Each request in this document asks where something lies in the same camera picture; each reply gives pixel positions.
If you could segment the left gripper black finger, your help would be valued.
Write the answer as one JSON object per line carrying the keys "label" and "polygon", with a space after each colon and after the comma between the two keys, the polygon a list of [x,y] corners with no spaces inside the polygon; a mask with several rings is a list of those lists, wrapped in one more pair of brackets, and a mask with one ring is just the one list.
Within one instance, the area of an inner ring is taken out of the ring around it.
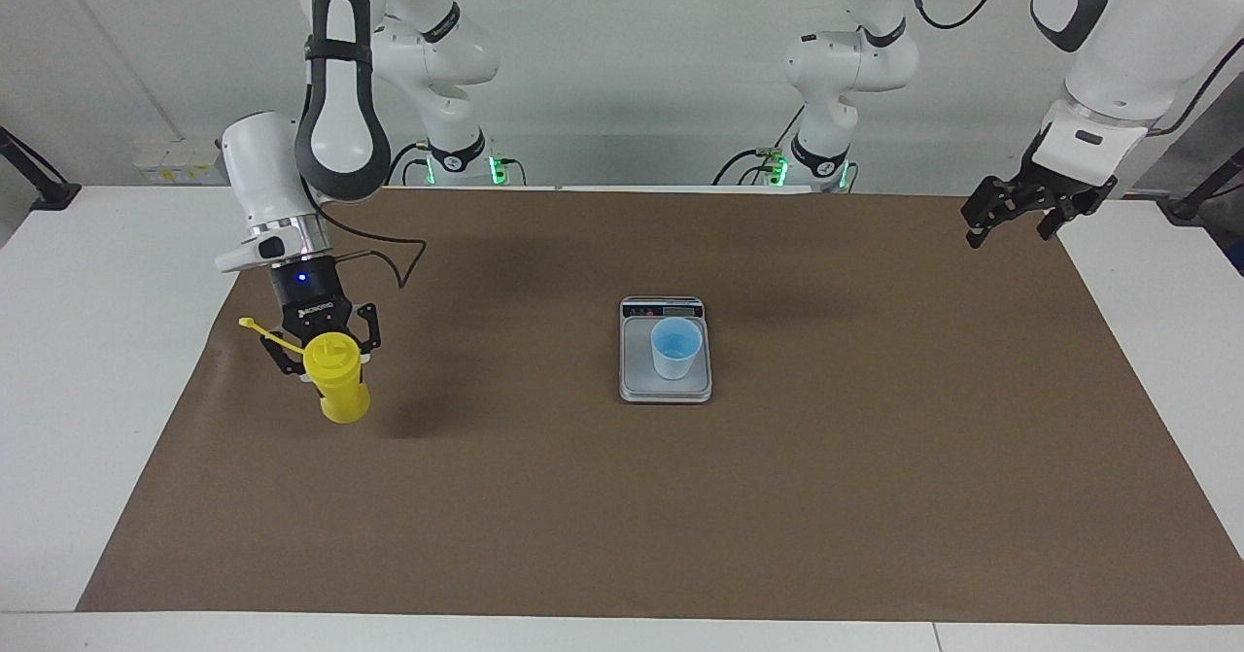
{"label": "left gripper black finger", "polygon": [[1088,217],[1100,209],[1100,200],[1057,200],[1057,204],[1037,223],[1037,234],[1041,240],[1052,240],[1052,236],[1067,223],[1079,217]]}
{"label": "left gripper black finger", "polygon": [[962,218],[968,226],[965,240],[969,248],[980,249],[995,226],[1021,215],[1023,209],[1015,200],[1013,182],[983,178],[962,207]]}

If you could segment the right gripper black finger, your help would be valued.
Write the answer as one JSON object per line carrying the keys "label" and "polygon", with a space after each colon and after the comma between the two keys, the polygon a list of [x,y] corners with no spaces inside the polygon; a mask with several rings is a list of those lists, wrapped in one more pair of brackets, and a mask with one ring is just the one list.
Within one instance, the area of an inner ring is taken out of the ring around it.
{"label": "right gripper black finger", "polygon": [[372,302],[355,305],[352,315],[364,324],[364,332],[367,332],[364,337],[360,337],[360,333],[355,333],[355,341],[360,346],[361,361],[369,361],[369,356],[382,345],[378,309]]}
{"label": "right gripper black finger", "polygon": [[290,342],[280,330],[260,328],[260,342],[281,373],[306,377],[302,348]]}

